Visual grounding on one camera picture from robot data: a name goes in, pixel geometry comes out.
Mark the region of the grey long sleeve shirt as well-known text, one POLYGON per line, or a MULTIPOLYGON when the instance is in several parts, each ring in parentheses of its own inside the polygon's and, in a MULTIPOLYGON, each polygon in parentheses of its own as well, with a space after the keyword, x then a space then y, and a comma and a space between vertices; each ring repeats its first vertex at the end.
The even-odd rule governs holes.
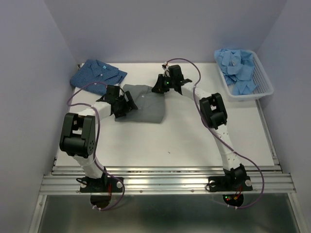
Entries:
POLYGON ((152 87, 147 85, 123 86, 124 91, 129 91, 137 110, 133 110, 119 118, 116 122, 139 122, 160 124, 165 116, 165 97, 163 94, 152 92, 152 87))

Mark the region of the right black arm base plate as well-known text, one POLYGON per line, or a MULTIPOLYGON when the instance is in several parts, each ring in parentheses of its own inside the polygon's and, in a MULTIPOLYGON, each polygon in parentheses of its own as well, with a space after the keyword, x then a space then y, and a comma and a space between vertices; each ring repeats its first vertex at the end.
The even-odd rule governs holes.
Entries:
POLYGON ((252 182, 247 175, 245 167, 240 164, 238 168, 224 169, 223 176, 209 176, 205 189, 209 192, 252 191, 252 182))

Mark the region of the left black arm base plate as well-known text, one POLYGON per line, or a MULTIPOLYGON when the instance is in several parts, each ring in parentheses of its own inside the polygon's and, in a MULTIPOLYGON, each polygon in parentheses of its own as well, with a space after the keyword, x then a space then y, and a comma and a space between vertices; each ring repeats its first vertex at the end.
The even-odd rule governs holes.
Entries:
POLYGON ((93 179, 89 177, 76 178, 80 184, 81 193, 121 193, 123 177, 106 177, 93 179))

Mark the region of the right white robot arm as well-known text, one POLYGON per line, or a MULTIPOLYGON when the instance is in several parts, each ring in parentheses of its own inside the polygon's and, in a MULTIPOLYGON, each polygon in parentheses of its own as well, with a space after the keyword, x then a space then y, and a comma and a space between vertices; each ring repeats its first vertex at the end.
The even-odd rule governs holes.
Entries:
POLYGON ((152 92, 164 94, 171 89, 180 95, 191 99, 200 114, 201 120, 215 138, 221 155, 225 175, 219 179, 213 178, 212 184, 235 189, 245 184, 247 174, 233 149, 227 129, 227 112, 220 93, 211 94, 198 88, 192 80, 185 79, 179 65, 162 65, 163 74, 158 75, 152 92))

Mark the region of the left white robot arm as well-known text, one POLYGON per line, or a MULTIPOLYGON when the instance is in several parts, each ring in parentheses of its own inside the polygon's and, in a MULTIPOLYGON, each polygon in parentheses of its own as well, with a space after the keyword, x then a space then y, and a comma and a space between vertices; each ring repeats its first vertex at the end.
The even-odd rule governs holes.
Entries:
POLYGON ((115 118, 124 117, 138 107, 130 91, 124 91, 116 85, 108 85, 104 96, 93 105, 85 106, 87 108, 83 111, 65 115, 59 147, 75 159, 85 173, 83 178, 77 179, 81 192, 106 192, 114 182, 95 155, 100 122, 111 115, 115 118))

